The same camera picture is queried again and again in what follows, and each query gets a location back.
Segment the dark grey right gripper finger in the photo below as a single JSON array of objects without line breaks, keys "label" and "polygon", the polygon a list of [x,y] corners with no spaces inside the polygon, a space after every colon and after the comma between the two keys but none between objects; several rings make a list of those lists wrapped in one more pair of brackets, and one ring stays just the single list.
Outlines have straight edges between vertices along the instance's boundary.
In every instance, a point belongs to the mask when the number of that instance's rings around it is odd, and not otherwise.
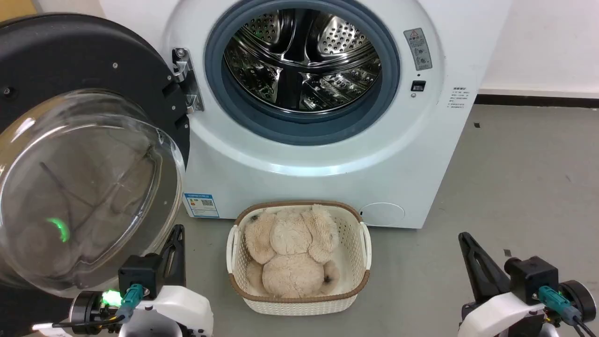
[{"label": "dark grey right gripper finger", "polygon": [[468,232],[462,232],[458,235],[458,241],[475,305],[479,306],[492,297],[508,293],[510,291],[509,278],[474,237]]}]

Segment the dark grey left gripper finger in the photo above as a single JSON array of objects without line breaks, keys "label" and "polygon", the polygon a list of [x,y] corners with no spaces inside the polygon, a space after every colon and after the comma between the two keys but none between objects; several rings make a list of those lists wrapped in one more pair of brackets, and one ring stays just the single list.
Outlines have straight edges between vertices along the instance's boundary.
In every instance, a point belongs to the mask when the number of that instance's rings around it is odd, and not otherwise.
[{"label": "dark grey left gripper finger", "polygon": [[177,234],[169,235],[161,251],[159,275],[163,285],[177,285]]},{"label": "dark grey left gripper finger", "polygon": [[171,281],[173,285],[186,286],[185,230],[182,224],[173,228]]}]

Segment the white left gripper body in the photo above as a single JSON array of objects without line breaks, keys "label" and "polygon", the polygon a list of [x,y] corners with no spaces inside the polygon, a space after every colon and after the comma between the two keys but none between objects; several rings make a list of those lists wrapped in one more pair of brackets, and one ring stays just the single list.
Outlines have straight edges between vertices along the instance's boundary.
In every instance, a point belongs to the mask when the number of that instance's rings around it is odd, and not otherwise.
[{"label": "white left gripper body", "polygon": [[185,286],[163,286],[153,300],[142,300],[118,337],[213,337],[210,302]]}]

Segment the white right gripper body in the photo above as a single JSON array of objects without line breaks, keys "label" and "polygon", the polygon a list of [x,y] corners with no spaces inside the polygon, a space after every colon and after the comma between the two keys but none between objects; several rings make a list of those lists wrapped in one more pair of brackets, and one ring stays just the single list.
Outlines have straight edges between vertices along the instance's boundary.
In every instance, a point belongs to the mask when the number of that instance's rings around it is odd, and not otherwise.
[{"label": "white right gripper body", "polygon": [[534,293],[533,305],[513,293],[500,294],[482,304],[462,306],[458,337],[548,337],[545,305]]}]

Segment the white front-load washing machine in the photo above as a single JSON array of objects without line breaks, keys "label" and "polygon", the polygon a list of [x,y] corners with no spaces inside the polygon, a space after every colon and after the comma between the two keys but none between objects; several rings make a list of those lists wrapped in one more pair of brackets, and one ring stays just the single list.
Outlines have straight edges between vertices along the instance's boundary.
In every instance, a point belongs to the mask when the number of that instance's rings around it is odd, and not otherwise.
[{"label": "white front-load washing machine", "polygon": [[[99,0],[107,19],[139,34],[171,64],[173,48],[190,51],[204,111],[188,113],[183,193],[211,194],[220,219],[274,201],[338,201],[358,213],[364,205],[388,202],[405,210],[404,228],[422,228],[514,0],[358,0],[389,26],[400,52],[400,87],[372,126],[310,147],[249,132],[212,93],[204,67],[207,40],[238,1]],[[416,28],[425,34],[430,70],[415,69],[403,34]],[[411,92],[415,80],[426,81],[424,92]],[[455,86],[470,89],[469,109],[446,107]]]}]

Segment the metal door hinge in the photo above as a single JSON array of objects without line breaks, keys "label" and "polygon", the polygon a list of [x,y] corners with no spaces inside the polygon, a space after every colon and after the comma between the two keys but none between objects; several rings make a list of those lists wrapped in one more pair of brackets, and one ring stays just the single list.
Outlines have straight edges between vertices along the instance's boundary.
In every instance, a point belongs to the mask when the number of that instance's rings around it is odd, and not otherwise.
[{"label": "metal door hinge", "polygon": [[204,111],[204,102],[190,51],[186,48],[173,48],[172,65],[174,79],[185,96],[188,113]]}]

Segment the black round glass washer door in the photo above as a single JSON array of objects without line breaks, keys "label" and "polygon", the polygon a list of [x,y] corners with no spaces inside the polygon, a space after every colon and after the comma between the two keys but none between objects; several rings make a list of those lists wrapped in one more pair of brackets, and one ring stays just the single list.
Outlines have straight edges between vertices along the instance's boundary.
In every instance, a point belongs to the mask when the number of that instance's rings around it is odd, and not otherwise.
[{"label": "black round glass washer door", "polygon": [[65,322],[159,254],[188,156],[185,96],[141,36],[73,13],[0,23],[0,337]]}]

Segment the blue energy label sticker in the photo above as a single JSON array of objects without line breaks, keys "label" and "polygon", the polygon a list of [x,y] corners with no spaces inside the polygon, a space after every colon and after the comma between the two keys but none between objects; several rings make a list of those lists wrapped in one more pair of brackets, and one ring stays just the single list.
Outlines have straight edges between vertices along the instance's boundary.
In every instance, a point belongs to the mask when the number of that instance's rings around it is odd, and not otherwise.
[{"label": "blue energy label sticker", "polygon": [[220,218],[214,198],[211,194],[184,193],[187,213],[193,218]]}]

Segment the beige plush teddy toy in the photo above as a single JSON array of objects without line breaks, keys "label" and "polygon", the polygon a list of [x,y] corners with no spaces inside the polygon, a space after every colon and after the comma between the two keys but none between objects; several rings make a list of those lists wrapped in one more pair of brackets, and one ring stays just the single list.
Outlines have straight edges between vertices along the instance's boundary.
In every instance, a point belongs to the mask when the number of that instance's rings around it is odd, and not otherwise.
[{"label": "beige plush teddy toy", "polygon": [[340,271],[332,259],[340,239],[324,205],[261,211],[249,219],[244,239],[251,257],[246,278],[259,296],[320,297],[336,288]]}]

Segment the white woven laundry basket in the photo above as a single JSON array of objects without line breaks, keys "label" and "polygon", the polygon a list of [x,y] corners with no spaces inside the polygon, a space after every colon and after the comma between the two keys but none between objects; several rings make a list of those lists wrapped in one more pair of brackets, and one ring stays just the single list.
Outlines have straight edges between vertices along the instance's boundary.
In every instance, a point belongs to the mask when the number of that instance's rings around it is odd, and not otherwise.
[{"label": "white woven laundry basket", "polygon": [[[329,296],[298,299],[261,296],[246,276],[246,268],[252,260],[245,243],[246,224],[263,211],[304,210],[315,204],[323,205],[331,213],[340,237],[340,245],[332,256],[340,271],[336,287]],[[361,215],[350,205],[323,200],[261,203],[242,211],[235,220],[227,237],[226,264],[233,289],[253,311],[278,316],[327,315],[348,309],[366,286],[372,265],[372,241]]]}]

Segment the small printed text sticker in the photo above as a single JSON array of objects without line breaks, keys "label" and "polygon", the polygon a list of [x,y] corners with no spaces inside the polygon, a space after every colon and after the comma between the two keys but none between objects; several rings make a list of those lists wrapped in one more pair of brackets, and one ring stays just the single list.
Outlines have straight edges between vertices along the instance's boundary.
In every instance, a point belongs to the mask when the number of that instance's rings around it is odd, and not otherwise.
[{"label": "small printed text sticker", "polygon": [[446,107],[450,109],[469,109],[470,106],[470,89],[463,86],[453,87]]}]

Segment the stainless steel washer drum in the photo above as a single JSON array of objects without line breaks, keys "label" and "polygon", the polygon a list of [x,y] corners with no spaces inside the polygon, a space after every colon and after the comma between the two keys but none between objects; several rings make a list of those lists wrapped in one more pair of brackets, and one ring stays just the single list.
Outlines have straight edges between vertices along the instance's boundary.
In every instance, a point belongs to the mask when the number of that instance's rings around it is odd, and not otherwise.
[{"label": "stainless steel washer drum", "polygon": [[316,9],[285,8],[246,21],[223,60],[257,102],[290,114],[328,114],[374,86],[381,60],[351,22]]}]

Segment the grey warning sticker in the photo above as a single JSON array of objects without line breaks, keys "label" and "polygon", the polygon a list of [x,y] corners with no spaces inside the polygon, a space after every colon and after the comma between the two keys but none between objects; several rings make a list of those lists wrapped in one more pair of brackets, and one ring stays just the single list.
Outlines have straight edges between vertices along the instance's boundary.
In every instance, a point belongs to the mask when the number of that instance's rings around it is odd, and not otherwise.
[{"label": "grey warning sticker", "polygon": [[403,32],[417,71],[432,69],[432,59],[427,40],[422,28],[409,29]]}]

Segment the yellow wooden board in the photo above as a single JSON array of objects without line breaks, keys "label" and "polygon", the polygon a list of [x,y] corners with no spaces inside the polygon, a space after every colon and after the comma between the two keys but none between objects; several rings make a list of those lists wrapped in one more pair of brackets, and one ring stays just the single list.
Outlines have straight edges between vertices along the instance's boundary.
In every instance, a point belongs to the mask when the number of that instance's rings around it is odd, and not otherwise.
[{"label": "yellow wooden board", "polygon": [[36,13],[33,0],[0,0],[0,22]]}]

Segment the black wall baseboard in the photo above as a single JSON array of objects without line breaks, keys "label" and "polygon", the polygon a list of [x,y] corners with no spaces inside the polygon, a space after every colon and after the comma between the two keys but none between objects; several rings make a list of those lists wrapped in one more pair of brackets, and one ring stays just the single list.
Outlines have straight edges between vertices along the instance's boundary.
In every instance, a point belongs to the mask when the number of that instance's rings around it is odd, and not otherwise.
[{"label": "black wall baseboard", "polygon": [[475,104],[599,109],[599,99],[478,94]]}]

